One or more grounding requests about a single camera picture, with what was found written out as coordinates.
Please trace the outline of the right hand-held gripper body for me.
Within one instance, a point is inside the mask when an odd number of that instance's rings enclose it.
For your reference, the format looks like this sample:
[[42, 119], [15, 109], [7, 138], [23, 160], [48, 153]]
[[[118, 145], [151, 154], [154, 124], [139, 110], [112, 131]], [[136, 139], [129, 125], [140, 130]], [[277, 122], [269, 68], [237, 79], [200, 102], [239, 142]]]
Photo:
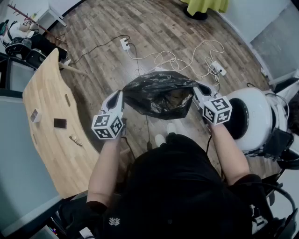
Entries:
[[200, 104], [203, 117], [212, 125], [230, 121], [232, 106], [226, 96], [213, 98]]

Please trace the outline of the black phone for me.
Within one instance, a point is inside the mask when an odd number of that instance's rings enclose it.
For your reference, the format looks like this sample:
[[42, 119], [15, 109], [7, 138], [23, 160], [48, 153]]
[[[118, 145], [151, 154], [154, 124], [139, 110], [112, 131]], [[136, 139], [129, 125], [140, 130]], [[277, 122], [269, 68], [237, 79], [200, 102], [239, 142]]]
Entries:
[[55, 128], [66, 129], [67, 128], [67, 120], [66, 119], [53, 119], [53, 126]]

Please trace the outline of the person's left forearm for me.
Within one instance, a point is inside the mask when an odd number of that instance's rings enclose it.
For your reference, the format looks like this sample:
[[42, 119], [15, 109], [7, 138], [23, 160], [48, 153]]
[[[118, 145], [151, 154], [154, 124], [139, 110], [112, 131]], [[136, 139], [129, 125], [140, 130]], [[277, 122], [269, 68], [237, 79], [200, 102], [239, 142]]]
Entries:
[[97, 201], [109, 206], [116, 186], [120, 161], [121, 137], [105, 141], [91, 174], [87, 201]]

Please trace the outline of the black tablet screen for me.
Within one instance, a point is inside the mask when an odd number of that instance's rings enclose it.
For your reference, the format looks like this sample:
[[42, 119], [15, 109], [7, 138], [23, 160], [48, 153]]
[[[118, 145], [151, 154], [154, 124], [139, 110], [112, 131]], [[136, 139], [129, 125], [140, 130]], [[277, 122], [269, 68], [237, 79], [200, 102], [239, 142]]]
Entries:
[[263, 147], [264, 157], [273, 160], [278, 159], [285, 150], [289, 149], [293, 140], [294, 137], [291, 133], [274, 128], [268, 141]]

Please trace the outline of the person's right forearm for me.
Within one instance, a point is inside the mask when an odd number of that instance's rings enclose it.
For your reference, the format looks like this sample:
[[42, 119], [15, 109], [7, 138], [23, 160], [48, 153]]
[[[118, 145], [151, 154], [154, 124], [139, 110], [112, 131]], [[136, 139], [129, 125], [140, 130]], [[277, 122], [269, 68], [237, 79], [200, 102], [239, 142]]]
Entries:
[[221, 168], [229, 185], [250, 174], [243, 152], [223, 124], [209, 125]]

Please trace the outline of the wooden coat rack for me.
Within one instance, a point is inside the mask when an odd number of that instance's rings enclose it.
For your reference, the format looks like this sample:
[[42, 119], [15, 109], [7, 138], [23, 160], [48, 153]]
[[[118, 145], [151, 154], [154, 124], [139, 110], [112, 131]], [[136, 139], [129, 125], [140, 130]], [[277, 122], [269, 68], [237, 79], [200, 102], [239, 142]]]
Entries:
[[14, 6], [11, 5], [11, 4], [8, 4], [7, 6], [10, 7], [11, 9], [13, 9], [14, 13], [17, 13], [17, 15], [21, 14], [22, 16], [24, 16], [25, 20], [28, 21], [28, 22], [30, 22], [30, 24], [33, 23], [34, 26], [37, 26], [37, 29], [42, 29], [45, 33], [49, 34], [54, 39], [54, 43], [56, 43], [56, 41], [60, 41], [60, 42], [62, 42], [64, 44], [67, 44], [67, 42], [61, 40], [59, 37], [57, 37], [54, 34], [52, 34], [51, 32], [49, 32], [47, 29], [45, 29], [43, 26], [41, 26], [38, 22], [34, 21], [30, 16], [28, 16], [27, 14], [24, 14], [23, 12], [21, 12], [20, 10], [18, 10], [15, 7], [16, 4]]

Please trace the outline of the light wooden table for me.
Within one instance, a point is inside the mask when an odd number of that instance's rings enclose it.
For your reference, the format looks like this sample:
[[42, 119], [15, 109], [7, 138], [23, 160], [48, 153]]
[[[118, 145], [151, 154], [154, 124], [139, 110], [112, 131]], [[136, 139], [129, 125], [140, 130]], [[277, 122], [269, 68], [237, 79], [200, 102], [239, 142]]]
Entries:
[[[61, 76], [58, 56], [58, 49], [54, 49], [46, 57], [24, 89], [22, 99], [35, 149], [60, 197], [68, 198], [88, 189], [99, 153], [83, 130], [75, 98]], [[39, 123], [30, 121], [35, 108], [42, 111]], [[66, 119], [67, 128], [55, 128], [54, 118]], [[72, 134], [82, 140], [82, 147], [69, 138]]]

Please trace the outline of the small white box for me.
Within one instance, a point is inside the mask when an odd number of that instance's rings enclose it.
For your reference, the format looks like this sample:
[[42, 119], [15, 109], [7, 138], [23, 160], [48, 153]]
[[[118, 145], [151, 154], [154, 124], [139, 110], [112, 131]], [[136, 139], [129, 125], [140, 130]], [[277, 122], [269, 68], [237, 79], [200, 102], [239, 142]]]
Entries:
[[35, 108], [30, 116], [30, 121], [32, 123], [39, 123], [41, 121], [42, 111]]

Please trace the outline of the person's left white shoe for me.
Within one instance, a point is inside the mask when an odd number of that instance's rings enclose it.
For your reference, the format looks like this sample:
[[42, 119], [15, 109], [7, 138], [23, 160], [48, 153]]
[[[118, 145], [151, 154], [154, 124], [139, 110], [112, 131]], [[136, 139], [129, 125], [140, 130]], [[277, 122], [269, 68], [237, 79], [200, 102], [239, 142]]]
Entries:
[[156, 146], [157, 146], [157, 147], [160, 147], [160, 146], [162, 146], [163, 144], [166, 143], [166, 140], [165, 140], [165, 138], [164, 138], [163, 135], [161, 135], [161, 134], [157, 134], [157, 135], [155, 136], [155, 143], [156, 143]]

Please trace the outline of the black plastic trash bag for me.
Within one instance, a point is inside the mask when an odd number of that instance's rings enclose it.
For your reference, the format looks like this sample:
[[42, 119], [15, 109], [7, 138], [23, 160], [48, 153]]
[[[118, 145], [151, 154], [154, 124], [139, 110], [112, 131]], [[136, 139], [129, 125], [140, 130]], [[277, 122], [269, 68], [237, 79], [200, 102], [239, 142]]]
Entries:
[[143, 74], [123, 89], [123, 100], [142, 115], [161, 120], [184, 118], [199, 84], [175, 71]]

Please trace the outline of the person's black clothes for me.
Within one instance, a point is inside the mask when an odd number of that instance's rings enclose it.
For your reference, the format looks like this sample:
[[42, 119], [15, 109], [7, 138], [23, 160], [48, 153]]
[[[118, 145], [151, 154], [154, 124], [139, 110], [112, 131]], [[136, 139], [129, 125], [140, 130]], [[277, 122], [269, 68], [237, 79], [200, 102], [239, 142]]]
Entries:
[[137, 158], [111, 207], [78, 199], [59, 212], [69, 239], [83, 239], [83, 229], [95, 239], [253, 239], [256, 221], [273, 220], [259, 176], [226, 185], [180, 134]]

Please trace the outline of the round table with green cloth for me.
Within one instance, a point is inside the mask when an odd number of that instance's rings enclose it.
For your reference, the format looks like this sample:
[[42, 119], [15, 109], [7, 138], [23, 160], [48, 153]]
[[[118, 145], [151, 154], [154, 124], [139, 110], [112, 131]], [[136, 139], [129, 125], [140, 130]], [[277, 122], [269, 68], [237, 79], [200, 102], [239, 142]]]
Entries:
[[184, 14], [198, 21], [207, 19], [207, 10], [211, 9], [216, 12], [226, 13], [229, 0], [180, 0], [185, 3], [183, 8]]

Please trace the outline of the white desk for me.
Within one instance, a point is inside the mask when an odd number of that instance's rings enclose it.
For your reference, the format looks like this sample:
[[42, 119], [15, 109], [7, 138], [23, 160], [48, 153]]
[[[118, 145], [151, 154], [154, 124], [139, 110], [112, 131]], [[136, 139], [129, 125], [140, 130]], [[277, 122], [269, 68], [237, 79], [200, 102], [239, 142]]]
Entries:
[[35, 19], [37, 20], [37, 22], [39, 22], [47, 14], [50, 14], [56, 21], [59, 21], [64, 27], [67, 26], [67, 24], [63, 21], [64, 17], [60, 13], [58, 13], [58, 11], [50, 3], [47, 3], [45, 6], [42, 7], [42, 9], [38, 11]]
[[276, 79], [270, 80], [269, 85], [274, 93], [281, 92], [285, 88], [297, 83], [299, 81], [299, 69], [278, 77]]

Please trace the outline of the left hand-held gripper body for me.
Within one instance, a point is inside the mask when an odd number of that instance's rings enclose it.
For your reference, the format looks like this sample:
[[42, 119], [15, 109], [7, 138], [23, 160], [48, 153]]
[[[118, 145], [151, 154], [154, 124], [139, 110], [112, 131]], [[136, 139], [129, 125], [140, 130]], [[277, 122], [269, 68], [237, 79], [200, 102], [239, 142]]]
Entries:
[[102, 106], [98, 115], [94, 116], [91, 129], [100, 140], [116, 139], [122, 133], [123, 110], [124, 106], [113, 109]]

